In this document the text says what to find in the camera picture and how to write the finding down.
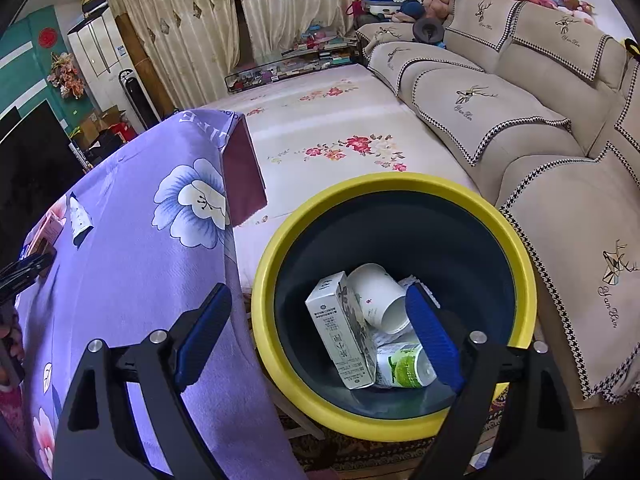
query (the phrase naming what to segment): white carton box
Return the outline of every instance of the white carton box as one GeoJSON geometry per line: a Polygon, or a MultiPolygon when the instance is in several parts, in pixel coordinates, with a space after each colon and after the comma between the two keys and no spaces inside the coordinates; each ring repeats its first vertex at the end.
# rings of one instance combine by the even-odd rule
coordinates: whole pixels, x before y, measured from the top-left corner
{"type": "Polygon", "coordinates": [[[350,390],[371,386],[376,347],[347,275],[339,272],[320,280],[305,303],[344,385],[350,390]]]}

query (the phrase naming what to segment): metal screw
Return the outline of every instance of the metal screw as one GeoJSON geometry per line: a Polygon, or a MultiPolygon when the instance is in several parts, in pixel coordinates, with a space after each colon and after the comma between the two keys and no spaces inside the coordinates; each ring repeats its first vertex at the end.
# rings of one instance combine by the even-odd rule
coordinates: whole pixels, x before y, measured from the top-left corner
{"type": "Polygon", "coordinates": [[[482,345],[486,343],[487,337],[484,332],[480,332],[479,330],[474,330],[471,334],[469,334],[471,341],[476,343],[477,345],[482,345]]]}
{"type": "Polygon", "coordinates": [[[533,349],[539,354],[546,354],[546,352],[549,350],[549,347],[544,341],[536,341],[535,343],[533,343],[533,349]]]}
{"type": "Polygon", "coordinates": [[[158,344],[166,339],[166,332],[164,330],[156,330],[149,336],[149,341],[158,344]]]}
{"type": "Polygon", "coordinates": [[[92,352],[95,354],[98,350],[102,348],[102,341],[100,341],[99,339],[94,339],[89,343],[87,348],[89,349],[89,352],[92,352]]]}

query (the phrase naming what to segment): bag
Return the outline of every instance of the bag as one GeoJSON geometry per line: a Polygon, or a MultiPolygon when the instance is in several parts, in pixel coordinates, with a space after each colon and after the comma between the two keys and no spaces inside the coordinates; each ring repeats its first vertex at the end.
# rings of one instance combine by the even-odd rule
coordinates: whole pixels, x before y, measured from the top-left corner
{"type": "Polygon", "coordinates": [[[354,16],[354,17],[363,15],[365,11],[362,8],[362,0],[353,0],[351,5],[347,7],[347,10],[345,10],[344,13],[347,16],[354,16]]]}

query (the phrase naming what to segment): patterned rug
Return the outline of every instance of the patterned rug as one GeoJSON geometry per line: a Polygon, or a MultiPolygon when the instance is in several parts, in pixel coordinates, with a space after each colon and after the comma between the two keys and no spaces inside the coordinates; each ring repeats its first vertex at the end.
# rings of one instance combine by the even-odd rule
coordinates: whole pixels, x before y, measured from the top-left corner
{"type": "MultiPolygon", "coordinates": [[[[506,391],[491,406],[480,442],[493,438],[500,424],[506,391]]],[[[286,430],[297,424],[279,412],[286,430]]],[[[408,442],[371,442],[336,433],[321,426],[325,440],[311,435],[290,440],[293,453],[305,471],[332,468],[344,480],[404,480],[420,462],[433,437],[408,442]]]]}

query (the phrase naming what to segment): trash bin rim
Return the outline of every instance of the trash bin rim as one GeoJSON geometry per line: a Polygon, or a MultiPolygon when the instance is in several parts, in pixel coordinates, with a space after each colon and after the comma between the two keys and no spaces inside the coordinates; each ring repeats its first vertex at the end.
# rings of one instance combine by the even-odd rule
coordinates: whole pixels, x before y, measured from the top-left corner
{"type": "MultiPolygon", "coordinates": [[[[311,222],[328,209],[357,196],[392,190],[433,194],[459,205],[478,218],[501,245],[513,275],[516,309],[509,345],[527,348],[536,321],[536,282],[526,248],[506,218],[466,187],[421,173],[375,173],[335,184],[303,203],[271,237],[258,264],[251,307],[258,353],[273,382],[303,413],[331,430],[379,442],[429,438],[438,433],[448,408],[416,418],[382,420],[356,415],[334,406],[307,386],[289,363],[278,340],[273,300],[280,266],[293,242],[311,222]]],[[[505,383],[498,384],[494,399],[506,387],[505,383]]]]}

